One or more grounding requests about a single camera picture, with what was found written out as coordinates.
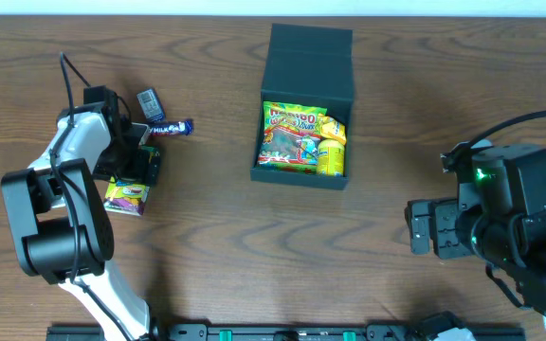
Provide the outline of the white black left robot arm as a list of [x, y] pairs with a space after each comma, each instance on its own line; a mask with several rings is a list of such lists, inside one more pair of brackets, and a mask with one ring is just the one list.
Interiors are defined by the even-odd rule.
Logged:
[[61, 111], [57, 132], [27, 168], [6, 173], [1, 190], [21, 269], [74, 296], [105, 340], [161, 340], [150, 305], [113, 259], [113, 228], [96, 183], [154, 183], [141, 146], [148, 128], [122, 117], [124, 100], [86, 87], [83, 103]]

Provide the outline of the yellow Mentos bottle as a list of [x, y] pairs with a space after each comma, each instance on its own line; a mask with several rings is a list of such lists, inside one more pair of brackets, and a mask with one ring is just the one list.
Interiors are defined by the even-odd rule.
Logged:
[[334, 139], [324, 139], [318, 144], [317, 174], [341, 177], [344, 175], [345, 147]]

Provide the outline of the Haribo worms candy bag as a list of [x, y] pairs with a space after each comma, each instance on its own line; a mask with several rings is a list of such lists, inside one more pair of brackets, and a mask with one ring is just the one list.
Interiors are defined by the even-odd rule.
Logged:
[[257, 165], [277, 171], [314, 174], [326, 108], [265, 101], [264, 139]]

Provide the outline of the yellow candy wrapper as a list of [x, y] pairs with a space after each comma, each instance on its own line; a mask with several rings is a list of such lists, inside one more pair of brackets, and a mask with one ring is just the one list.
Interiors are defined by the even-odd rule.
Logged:
[[333, 139], [345, 146], [347, 143], [347, 135], [345, 126], [335, 120], [333, 117], [320, 114], [318, 116], [320, 135], [326, 139]]

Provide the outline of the Dairy Milk chocolate bar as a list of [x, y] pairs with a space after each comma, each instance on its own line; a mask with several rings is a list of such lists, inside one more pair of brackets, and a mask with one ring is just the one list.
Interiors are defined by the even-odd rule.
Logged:
[[159, 121], [149, 125], [152, 136], [190, 135], [193, 131], [193, 120]]

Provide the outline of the blue Eclipse mint box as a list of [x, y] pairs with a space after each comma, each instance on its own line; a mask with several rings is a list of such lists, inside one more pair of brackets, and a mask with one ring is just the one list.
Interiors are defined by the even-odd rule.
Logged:
[[148, 88], [136, 94], [140, 108], [150, 123], [163, 121], [165, 111], [154, 88]]

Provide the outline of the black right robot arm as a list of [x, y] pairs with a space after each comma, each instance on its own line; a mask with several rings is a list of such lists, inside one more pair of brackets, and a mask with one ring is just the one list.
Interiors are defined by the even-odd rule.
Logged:
[[[413, 254], [442, 260], [476, 256], [509, 301], [546, 318], [546, 149], [533, 144], [477, 143], [446, 171], [457, 180], [454, 197], [407, 203]], [[515, 283], [509, 289], [494, 273]]]

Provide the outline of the green Pretz snack box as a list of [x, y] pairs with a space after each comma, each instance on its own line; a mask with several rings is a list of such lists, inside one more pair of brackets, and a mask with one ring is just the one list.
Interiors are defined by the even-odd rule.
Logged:
[[141, 146], [147, 153], [147, 168], [143, 183], [111, 181], [105, 191], [103, 205], [106, 211], [142, 216], [152, 187], [157, 184], [161, 157], [157, 147]]

